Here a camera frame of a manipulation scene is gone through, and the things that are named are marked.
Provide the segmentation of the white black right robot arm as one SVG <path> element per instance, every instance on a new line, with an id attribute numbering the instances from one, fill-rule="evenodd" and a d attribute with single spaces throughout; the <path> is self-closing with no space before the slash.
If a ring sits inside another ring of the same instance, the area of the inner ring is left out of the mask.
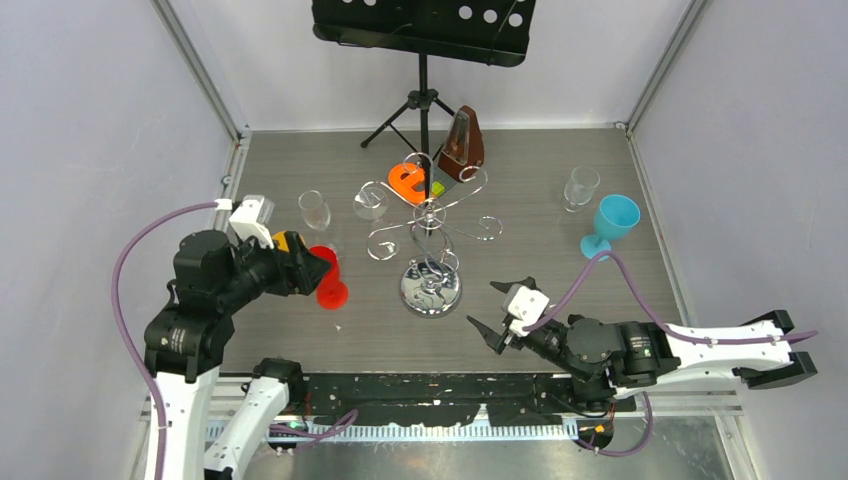
<path id="1" fill-rule="evenodd" d="M 596 411 L 654 387 L 701 380 L 738 379 L 750 390 L 768 390 L 818 373 L 809 353 L 794 350 L 794 324 L 784 310 L 721 328 L 603 323 L 571 314 L 566 322 L 552 319 L 523 333 L 532 315 L 542 313 L 546 296 L 532 277 L 491 285 L 506 296 L 502 331 L 473 317 L 468 322 L 496 354 L 528 349 L 567 374 L 567 403 L 574 409 Z"/>

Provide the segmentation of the yellow wine glass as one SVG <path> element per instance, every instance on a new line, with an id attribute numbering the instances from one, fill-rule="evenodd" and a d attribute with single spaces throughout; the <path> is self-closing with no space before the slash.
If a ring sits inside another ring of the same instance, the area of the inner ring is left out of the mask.
<path id="1" fill-rule="evenodd" d="M 272 235 L 272 240 L 278 251 L 290 253 L 291 248 L 297 245 L 299 235 L 296 232 L 280 231 Z"/>

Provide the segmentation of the brown metronome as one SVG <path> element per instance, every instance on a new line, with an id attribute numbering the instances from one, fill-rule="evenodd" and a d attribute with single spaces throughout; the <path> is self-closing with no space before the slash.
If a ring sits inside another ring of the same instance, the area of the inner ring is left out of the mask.
<path id="1" fill-rule="evenodd" d="M 453 116 L 437 158 L 437 167 L 457 182 L 465 182 L 485 161 L 483 135 L 477 113 L 468 105 Z"/>

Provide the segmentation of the clear wine glass back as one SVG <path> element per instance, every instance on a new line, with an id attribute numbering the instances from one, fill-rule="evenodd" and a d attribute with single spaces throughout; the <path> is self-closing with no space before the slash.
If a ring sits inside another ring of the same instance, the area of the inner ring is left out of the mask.
<path id="1" fill-rule="evenodd" d="M 366 183 L 354 195 L 353 211 L 361 219 L 377 221 L 387 210 L 387 193 L 378 184 Z"/>

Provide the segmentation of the red wine glass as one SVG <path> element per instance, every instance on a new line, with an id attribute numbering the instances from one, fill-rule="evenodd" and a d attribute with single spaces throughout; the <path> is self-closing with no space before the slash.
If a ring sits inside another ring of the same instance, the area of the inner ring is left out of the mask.
<path id="1" fill-rule="evenodd" d="M 348 300 L 349 291 L 346 284 L 341 280 L 341 271 L 336 253 L 327 246 L 316 245 L 309 251 L 331 263 L 330 271 L 324 276 L 316 290 L 316 301 L 319 306 L 326 310 L 338 310 Z"/>

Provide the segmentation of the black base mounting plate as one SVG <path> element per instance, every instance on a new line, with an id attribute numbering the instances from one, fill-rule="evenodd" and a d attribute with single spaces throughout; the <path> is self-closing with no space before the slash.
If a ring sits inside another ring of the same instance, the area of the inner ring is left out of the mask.
<path id="1" fill-rule="evenodd" d="M 613 400 L 580 401 L 572 379 L 545 373 L 313 373 L 288 413 L 328 425 L 355 410 L 356 426 L 466 426 L 485 410 L 496 426 L 553 425 L 563 414 L 605 414 Z"/>

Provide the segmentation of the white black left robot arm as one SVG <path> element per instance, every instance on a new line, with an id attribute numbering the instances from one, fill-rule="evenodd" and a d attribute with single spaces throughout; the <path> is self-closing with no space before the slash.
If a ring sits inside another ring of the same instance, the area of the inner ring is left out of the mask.
<path id="1" fill-rule="evenodd" d="M 148 324 L 144 364 L 159 389 L 152 418 L 165 426 L 150 440 L 166 441 L 162 478 L 240 479 L 269 427 L 281 413 L 298 412 L 307 398 L 300 363 L 265 358 L 255 366 L 233 418 L 212 445 L 206 429 L 213 390 L 233 316 L 263 294 L 310 295 L 332 264 L 294 231 L 273 236 L 269 247 L 251 237 L 234 244 L 218 230 L 186 236 L 174 257 L 170 298 Z"/>

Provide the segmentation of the aluminium frame rail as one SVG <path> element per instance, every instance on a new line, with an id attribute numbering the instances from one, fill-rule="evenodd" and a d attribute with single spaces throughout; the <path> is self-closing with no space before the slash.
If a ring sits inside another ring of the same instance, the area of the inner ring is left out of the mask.
<path id="1" fill-rule="evenodd" d="M 213 390 L 206 443 L 214 442 L 235 415 L 231 405 L 244 399 L 249 377 L 225 375 Z M 661 416 L 700 417 L 738 416 L 741 406 L 732 392 L 660 392 L 637 394 L 617 401 L 605 414 L 563 414 L 553 425 L 496 426 L 484 409 L 466 426 L 426 427 L 424 425 L 356 426 L 358 412 L 351 410 L 328 425 L 286 409 L 272 421 L 266 440 L 271 444 L 293 445 L 322 440 L 325 442 L 453 442 L 489 440 L 572 440 L 580 447 L 603 449 L 615 432 L 614 419 L 641 418 L 645 423 Z"/>

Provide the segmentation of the black music stand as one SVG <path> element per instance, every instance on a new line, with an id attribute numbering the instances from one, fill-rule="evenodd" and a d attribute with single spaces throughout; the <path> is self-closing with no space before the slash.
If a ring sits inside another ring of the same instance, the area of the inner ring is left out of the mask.
<path id="1" fill-rule="evenodd" d="M 526 58 L 534 1 L 314 1 L 313 34 L 345 47 L 411 53 L 418 59 L 418 86 L 405 103 L 361 141 L 366 148 L 407 111 L 420 115 L 420 146 L 413 155 L 426 164 L 432 180 L 435 162 L 429 160 L 429 111 L 437 105 L 455 111 L 429 86 L 431 57 L 512 68 Z"/>

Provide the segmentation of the chrome wine glass rack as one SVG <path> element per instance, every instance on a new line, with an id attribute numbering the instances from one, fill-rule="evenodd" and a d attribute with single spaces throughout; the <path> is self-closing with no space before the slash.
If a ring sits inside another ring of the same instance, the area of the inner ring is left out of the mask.
<path id="1" fill-rule="evenodd" d="M 470 193 L 444 203 L 436 193 L 434 173 L 436 166 L 429 155 L 415 151 L 407 155 L 400 164 L 404 164 L 407 168 L 424 169 L 427 177 L 425 201 L 413 206 L 403 200 L 389 186 L 389 183 L 369 181 L 378 184 L 386 193 L 391 192 L 409 206 L 411 218 L 397 224 L 385 222 L 382 217 L 372 221 L 372 229 L 365 241 L 366 253 L 376 261 L 388 261 L 399 253 L 395 236 L 403 232 L 408 233 L 419 254 L 410 259 L 408 266 L 401 274 L 400 300 L 407 310 L 419 317 L 444 317 L 456 309 L 463 292 L 459 274 L 460 260 L 454 251 L 454 242 L 450 234 L 457 233 L 480 242 L 489 242 L 503 233 L 503 223 L 494 216 L 484 215 L 479 219 L 479 226 L 484 233 L 479 235 L 453 227 L 447 221 L 449 209 L 459 206 L 460 203 L 480 193 L 487 185 L 488 174 L 482 167 L 470 180 L 453 182 L 455 186 L 475 184 L 476 187 Z"/>

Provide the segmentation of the blue wine glass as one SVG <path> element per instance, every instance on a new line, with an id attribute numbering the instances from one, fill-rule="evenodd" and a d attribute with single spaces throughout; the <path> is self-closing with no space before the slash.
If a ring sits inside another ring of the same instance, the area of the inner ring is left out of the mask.
<path id="1" fill-rule="evenodd" d="M 580 241 L 581 253 L 592 259 L 602 251 L 611 251 L 611 243 L 629 234 L 640 220 L 641 209 L 633 199 L 621 194 L 605 196 L 594 216 L 594 232 Z"/>

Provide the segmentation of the clear textured wine glass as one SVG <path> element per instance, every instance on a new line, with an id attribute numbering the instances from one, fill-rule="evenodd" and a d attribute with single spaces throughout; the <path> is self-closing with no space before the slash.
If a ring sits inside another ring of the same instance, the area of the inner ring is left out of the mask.
<path id="1" fill-rule="evenodd" d="M 568 212 L 578 212 L 586 205 L 600 184 L 599 173 L 587 166 L 575 167 L 564 187 L 563 208 Z"/>

